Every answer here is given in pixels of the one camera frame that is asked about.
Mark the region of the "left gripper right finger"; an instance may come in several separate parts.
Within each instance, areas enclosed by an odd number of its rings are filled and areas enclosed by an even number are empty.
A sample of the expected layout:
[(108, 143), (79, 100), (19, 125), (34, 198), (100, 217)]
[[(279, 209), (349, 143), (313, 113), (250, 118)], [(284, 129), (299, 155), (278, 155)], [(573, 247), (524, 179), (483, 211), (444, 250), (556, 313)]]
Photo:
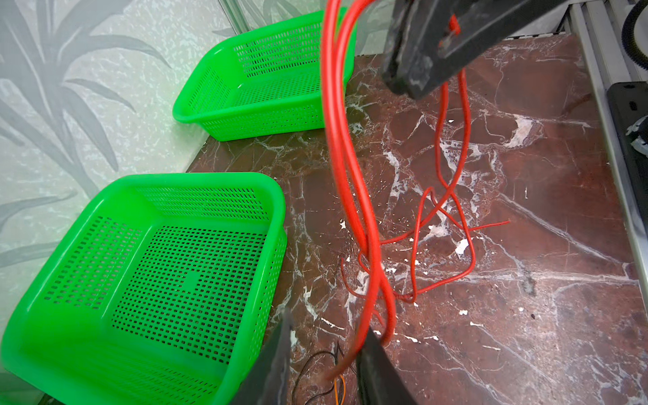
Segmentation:
[(355, 364), (361, 404), (417, 404), (371, 328)]

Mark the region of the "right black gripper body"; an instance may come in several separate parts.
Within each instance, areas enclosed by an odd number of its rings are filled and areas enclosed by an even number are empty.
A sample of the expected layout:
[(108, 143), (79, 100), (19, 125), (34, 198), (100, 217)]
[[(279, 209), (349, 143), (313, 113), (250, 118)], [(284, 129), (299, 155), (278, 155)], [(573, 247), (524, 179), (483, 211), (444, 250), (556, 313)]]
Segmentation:
[(423, 98), (492, 46), (560, 5), (557, 0), (396, 1), (383, 81), (396, 95)]

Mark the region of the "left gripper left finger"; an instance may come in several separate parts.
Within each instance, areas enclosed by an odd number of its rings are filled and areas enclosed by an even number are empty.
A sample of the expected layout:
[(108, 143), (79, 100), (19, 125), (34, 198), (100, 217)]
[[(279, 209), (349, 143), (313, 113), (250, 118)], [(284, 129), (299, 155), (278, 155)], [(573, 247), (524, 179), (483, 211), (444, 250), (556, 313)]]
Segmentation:
[(285, 404), (290, 378), (293, 317), (290, 309), (273, 330), (231, 404)]

